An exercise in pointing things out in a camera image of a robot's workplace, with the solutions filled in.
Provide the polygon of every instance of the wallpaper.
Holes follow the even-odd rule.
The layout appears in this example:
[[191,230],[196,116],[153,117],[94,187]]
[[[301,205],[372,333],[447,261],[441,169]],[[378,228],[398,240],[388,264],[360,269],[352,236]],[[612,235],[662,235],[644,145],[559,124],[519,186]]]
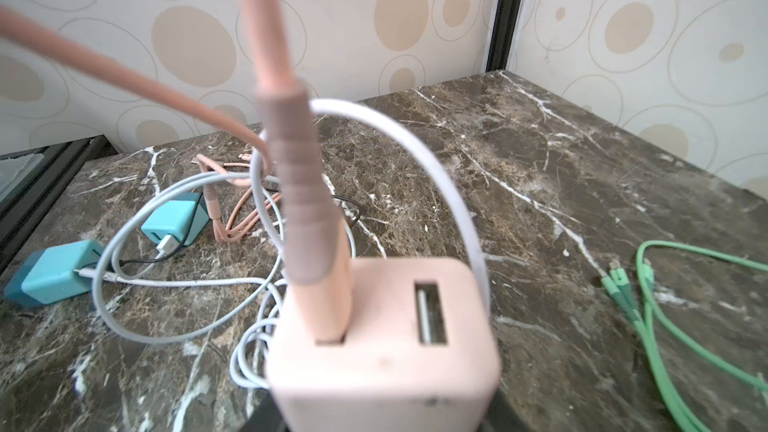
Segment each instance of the wallpaper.
[[[1,0],[245,123],[257,78],[237,0]],[[312,96],[360,100],[480,72],[496,0],[283,0]],[[208,125],[0,42],[0,153],[105,134],[124,152]]]
[[768,0],[523,0],[508,69],[768,198]]

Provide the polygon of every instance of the teal charger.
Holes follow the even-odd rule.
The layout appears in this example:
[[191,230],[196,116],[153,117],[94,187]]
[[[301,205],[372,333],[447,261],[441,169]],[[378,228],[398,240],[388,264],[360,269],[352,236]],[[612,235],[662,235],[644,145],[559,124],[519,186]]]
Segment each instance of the teal charger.
[[191,244],[209,219],[205,202],[200,200],[200,196],[199,192],[186,192],[169,200],[147,217],[141,226],[141,231],[155,244],[159,244],[168,234],[176,237],[179,242],[187,235],[184,245]]
[[29,308],[88,292],[91,280],[74,270],[95,264],[103,251],[93,239],[38,250],[5,286],[5,298]]

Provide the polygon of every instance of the green cable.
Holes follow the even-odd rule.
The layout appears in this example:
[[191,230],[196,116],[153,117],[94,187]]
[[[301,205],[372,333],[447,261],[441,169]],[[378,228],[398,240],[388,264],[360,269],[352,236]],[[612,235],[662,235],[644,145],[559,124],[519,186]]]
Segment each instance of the green cable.
[[674,386],[672,379],[664,366],[664,361],[661,358],[658,344],[656,342],[656,335],[654,333],[654,317],[658,318],[659,322],[669,331],[673,336],[681,340],[694,352],[700,355],[705,360],[714,364],[721,370],[724,370],[728,374],[733,375],[735,378],[742,380],[743,382],[758,388],[759,390],[768,390],[768,384],[761,378],[748,374],[744,370],[726,362],[722,358],[717,357],[712,352],[709,352],[702,347],[698,342],[693,340],[688,334],[680,330],[675,324],[670,321],[661,307],[654,299],[653,286],[654,286],[654,270],[650,266],[648,260],[644,258],[646,249],[650,247],[668,247],[693,252],[695,254],[708,255],[710,257],[718,258],[725,262],[731,262],[733,264],[743,265],[745,267],[754,268],[762,272],[768,272],[768,264],[760,262],[754,262],[745,258],[736,257],[733,255],[723,254],[709,250],[708,248],[695,247],[693,245],[680,244],[677,242],[667,242],[651,240],[644,242],[640,245],[636,257],[638,282],[640,289],[643,292],[644,297],[644,320],[640,316],[640,310],[638,304],[634,300],[634,294],[632,293],[631,286],[626,280],[626,273],[620,268],[619,264],[611,263],[610,276],[603,277],[603,286],[606,292],[614,300],[616,305],[622,311],[625,317],[632,323],[635,329],[638,331],[640,340],[643,342],[646,354],[648,355],[648,362],[650,365],[651,373],[654,375],[656,384],[661,394],[664,403],[667,405],[667,409],[674,418],[677,425],[684,432],[709,432],[709,428],[699,420],[694,412],[688,408],[685,401],[677,392],[677,388]]

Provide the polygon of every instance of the empty usb port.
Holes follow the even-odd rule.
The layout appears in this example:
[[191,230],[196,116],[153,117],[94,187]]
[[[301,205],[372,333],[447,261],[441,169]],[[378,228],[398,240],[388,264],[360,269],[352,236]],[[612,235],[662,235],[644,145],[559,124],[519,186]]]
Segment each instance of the empty usb port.
[[436,283],[416,283],[416,313],[418,340],[424,345],[444,345],[448,342],[443,321],[440,293]]

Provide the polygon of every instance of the brown marble surface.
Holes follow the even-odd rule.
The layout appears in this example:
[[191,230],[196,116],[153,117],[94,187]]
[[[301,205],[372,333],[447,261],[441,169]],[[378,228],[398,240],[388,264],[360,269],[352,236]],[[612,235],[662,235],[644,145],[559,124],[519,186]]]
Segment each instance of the brown marble surface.
[[[502,389],[535,430],[674,430],[639,341],[599,287],[597,268],[634,273],[637,246],[688,242],[768,261],[768,205],[668,156],[509,72],[490,72],[365,101],[414,131],[450,171],[475,214],[492,279]],[[359,254],[464,258],[437,190],[406,152],[364,126],[323,119],[326,173],[363,204]],[[96,238],[106,244],[158,190],[196,173],[203,151],[235,160],[226,134],[87,164],[37,228],[34,250]],[[239,196],[222,190],[231,209]],[[275,251],[250,238],[214,242],[210,227],[156,277],[268,273]],[[135,233],[125,256],[154,248]],[[651,251],[658,300],[703,346],[768,374],[766,276],[678,252]],[[248,288],[148,289],[108,284],[118,320],[165,335],[212,322]],[[255,308],[186,344],[118,338],[90,295],[22,310],[0,304],[0,431],[236,430],[260,397],[235,386],[230,353]],[[768,404],[657,326],[681,394],[712,430],[764,430]]]

